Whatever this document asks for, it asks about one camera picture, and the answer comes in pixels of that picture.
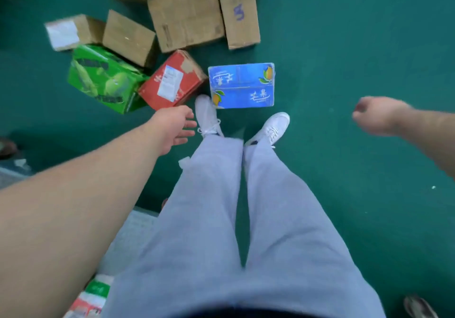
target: blue box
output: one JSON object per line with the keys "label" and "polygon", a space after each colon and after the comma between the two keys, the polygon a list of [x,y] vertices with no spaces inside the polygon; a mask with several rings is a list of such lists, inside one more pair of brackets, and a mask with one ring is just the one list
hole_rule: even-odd
{"label": "blue box", "polygon": [[208,68],[217,108],[271,107],[275,103],[275,65],[243,64]]}

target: fist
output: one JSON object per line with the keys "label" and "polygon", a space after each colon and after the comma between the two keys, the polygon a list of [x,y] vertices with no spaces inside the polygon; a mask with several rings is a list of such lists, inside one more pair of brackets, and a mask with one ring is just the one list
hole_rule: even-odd
{"label": "fist", "polygon": [[188,106],[162,108],[155,112],[148,124],[158,132],[162,139],[161,155],[167,154],[173,145],[188,142],[188,137],[194,136],[193,130],[197,123],[193,120],[194,113]]}
{"label": "fist", "polygon": [[403,109],[412,107],[394,98],[365,96],[357,103],[352,119],[370,134],[393,136],[397,114]]}

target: light gray trousers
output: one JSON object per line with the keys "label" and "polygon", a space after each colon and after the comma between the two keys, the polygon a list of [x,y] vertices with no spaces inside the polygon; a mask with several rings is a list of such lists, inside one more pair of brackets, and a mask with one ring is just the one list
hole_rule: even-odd
{"label": "light gray trousers", "polygon": [[[242,156],[251,242],[234,232]],[[225,306],[327,318],[384,318],[378,295],[308,186],[261,140],[208,135],[176,184],[139,260],[119,275],[103,317],[181,317]]]}

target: white shoe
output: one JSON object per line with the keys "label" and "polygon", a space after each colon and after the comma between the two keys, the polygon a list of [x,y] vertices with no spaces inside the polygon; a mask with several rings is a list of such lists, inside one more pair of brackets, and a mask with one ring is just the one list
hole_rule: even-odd
{"label": "white shoe", "polygon": [[205,137],[208,134],[218,134],[224,137],[217,119],[217,109],[208,95],[199,95],[195,103],[196,120],[199,124],[197,131]]}
{"label": "white shoe", "polygon": [[260,139],[266,137],[272,148],[273,145],[284,135],[291,118],[289,114],[280,112],[272,115],[262,126],[257,134],[254,135],[245,145],[251,145],[253,142],[259,142]]}

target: shoelace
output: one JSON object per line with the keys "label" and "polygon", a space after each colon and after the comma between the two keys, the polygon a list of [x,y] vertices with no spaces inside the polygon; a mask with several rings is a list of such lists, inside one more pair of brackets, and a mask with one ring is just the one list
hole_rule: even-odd
{"label": "shoelace", "polygon": [[217,131],[217,127],[218,125],[221,124],[221,120],[220,119],[217,119],[217,122],[215,124],[213,124],[211,127],[209,127],[206,131],[204,131],[204,133],[202,132],[201,128],[197,128],[197,131],[202,135],[202,136],[205,136],[207,134],[216,134],[218,131]]}
{"label": "shoelace", "polygon": [[278,130],[274,127],[270,127],[269,129],[267,129],[267,131],[265,132],[267,137],[270,139],[270,144],[273,144],[273,140],[278,137]]}

